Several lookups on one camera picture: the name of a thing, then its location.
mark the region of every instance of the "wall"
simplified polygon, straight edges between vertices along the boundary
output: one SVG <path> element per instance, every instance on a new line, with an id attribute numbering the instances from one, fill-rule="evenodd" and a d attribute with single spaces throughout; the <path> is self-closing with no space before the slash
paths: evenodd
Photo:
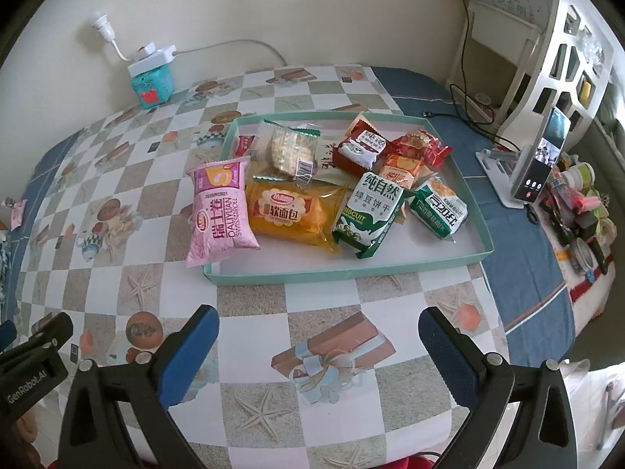
<path id="1" fill-rule="evenodd" d="M 0 196 L 19 197 L 38 159 L 82 126 L 136 102 L 125 65 L 86 21 L 106 12 L 126 54 L 271 43 L 290 64 L 366 62 L 443 81 L 463 25 L 460 0 L 46 0 L 0 70 Z M 178 86 L 275 65 L 259 46 L 180 56 Z"/>

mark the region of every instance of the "white plug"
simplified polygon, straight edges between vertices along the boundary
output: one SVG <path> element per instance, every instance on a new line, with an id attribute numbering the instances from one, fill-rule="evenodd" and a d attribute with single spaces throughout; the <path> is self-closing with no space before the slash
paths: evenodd
<path id="1" fill-rule="evenodd" d="M 111 23 L 109 23 L 106 14 L 103 14 L 102 12 L 95 12 L 91 16 L 89 22 L 91 23 L 91 26 L 100 32 L 100 35 L 102 35 L 102 38 L 106 42 L 112 42 L 115 40 L 115 30 L 113 30 Z"/>

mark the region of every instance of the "red stripe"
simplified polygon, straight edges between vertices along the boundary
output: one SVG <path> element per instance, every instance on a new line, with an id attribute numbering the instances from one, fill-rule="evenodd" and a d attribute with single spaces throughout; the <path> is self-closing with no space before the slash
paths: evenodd
<path id="1" fill-rule="evenodd" d="M 614 256 L 612 254 L 610 254 L 607 258 L 605 258 L 605 263 L 608 265 L 612 261 L 614 261 Z M 599 267 L 596 267 L 595 270 L 593 270 L 593 275 L 595 276 L 595 281 L 596 281 L 599 278 L 599 275 L 601 275 L 601 269 L 599 269 Z M 592 287 L 592 284 L 590 284 L 590 281 L 588 280 L 588 278 L 585 278 L 581 284 L 578 284 L 577 286 L 575 286 L 571 290 L 571 301 L 573 302 L 573 304 L 583 294 L 586 294 L 590 290 L 591 287 Z"/>

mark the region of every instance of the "checkered tablecloth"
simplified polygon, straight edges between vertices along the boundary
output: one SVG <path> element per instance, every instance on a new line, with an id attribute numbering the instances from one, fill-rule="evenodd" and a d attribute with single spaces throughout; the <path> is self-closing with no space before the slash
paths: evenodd
<path id="1" fill-rule="evenodd" d="M 21 341 L 46 315 L 62 310 L 74 323 L 60 350 L 70 378 L 44 402 L 46 418 L 57 418 L 40 424 L 47 439 L 58 439 L 80 360 L 114 365 L 138 348 L 155 350 L 207 303 L 220 313 L 218 342 L 183 403 L 170 408 L 207 467 L 366 469 L 449 442 L 466 410 L 416 323 L 436 305 L 483 352 L 507 357 L 481 266 L 220 287 L 185 266 L 193 202 L 185 171 L 219 157 L 240 115 L 314 109 L 401 113 L 368 67 L 290 67 L 205 81 L 164 106 L 131 108 L 80 133 L 39 208 L 16 293 Z M 272 358 L 357 313 L 393 354 L 354 371 L 338 401 L 308 402 Z M 139 439 L 131 408 L 122 409 Z"/>

